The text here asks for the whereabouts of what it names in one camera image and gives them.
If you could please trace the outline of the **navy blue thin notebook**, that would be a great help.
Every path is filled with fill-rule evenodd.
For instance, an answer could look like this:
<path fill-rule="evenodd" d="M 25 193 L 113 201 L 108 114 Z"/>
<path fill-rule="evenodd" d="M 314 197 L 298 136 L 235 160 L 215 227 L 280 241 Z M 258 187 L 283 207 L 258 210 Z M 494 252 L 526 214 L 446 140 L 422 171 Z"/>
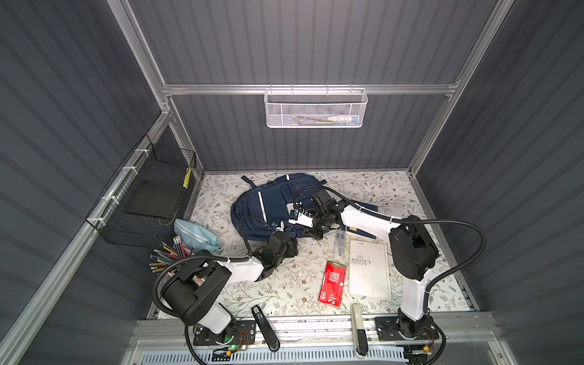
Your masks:
<path fill-rule="evenodd" d="M 369 234 L 368 232 L 362 231 L 362 230 L 357 229 L 357 228 L 346 227 L 345 228 L 345 231 L 348 232 L 348 233 L 357 234 L 359 236 L 366 237 L 366 238 L 369 238 L 369 239 L 373 239 L 373 240 L 376 239 L 376 237 L 374 235 Z"/>

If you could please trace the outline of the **navy blue student backpack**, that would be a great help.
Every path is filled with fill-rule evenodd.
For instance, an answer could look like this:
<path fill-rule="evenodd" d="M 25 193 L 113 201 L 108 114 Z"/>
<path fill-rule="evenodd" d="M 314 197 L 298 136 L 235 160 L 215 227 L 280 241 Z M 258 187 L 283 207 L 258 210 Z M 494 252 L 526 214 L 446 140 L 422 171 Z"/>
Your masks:
<path fill-rule="evenodd" d="M 284 231 L 296 238 L 312 237 L 309 228 L 289 222 L 293 197 L 297 191 L 310 186 L 323 186 L 326 180 L 313 175 L 293 173 L 280 176 L 260 186 L 242 177 L 251 189 L 244 192 L 231 205 L 231 220 L 238 234 L 249 241 L 262 242 L 272 235 L 272 228 Z"/>

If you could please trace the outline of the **white notebook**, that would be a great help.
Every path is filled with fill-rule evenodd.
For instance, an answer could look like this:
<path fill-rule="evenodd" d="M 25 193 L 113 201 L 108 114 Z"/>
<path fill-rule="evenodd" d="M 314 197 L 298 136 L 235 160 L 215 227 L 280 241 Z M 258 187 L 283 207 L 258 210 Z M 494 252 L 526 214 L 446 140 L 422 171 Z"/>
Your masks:
<path fill-rule="evenodd" d="M 349 289 L 353 296 L 391 298 L 386 246 L 352 240 L 350 244 Z"/>

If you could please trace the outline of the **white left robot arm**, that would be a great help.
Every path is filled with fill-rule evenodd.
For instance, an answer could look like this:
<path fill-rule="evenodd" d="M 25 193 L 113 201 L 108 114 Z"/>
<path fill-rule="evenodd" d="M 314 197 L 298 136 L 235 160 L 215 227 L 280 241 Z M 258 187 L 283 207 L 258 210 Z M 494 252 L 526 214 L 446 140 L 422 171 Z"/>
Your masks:
<path fill-rule="evenodd" d="M 164 269 L 155 280 L 156 307 L 181 319 L 186 327 L 201 326 L 219 342 L 229 342 L 236 319 L 217 299 L 229 284 L 268 278 L 285 260 L 299 253 L 297 238 L 275 231 L 265 246 L 244 258 L 227 258 L 202 250 Z"/>

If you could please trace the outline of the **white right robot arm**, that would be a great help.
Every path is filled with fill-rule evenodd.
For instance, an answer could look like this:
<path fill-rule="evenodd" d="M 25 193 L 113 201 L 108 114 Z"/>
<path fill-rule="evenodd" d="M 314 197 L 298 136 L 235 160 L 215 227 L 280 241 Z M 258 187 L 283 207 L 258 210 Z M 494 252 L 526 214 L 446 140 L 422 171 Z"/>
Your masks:
<path fill-rule="evenodd" d="M 354 227 L 389 244 L 394 266 L 403 277 L 400 319 L 411 324 L 426 319 L 430 291 L 427 286 L 436 278 L 433 267 L 439 257 L 426 226 L 435 221 L 414 215 L 401 218 L 380 214 L 345 197 L 337 201 L 330 196 L 332 193 L 333 189 L 323 186 L 311 198 L 316 226 Z"/>

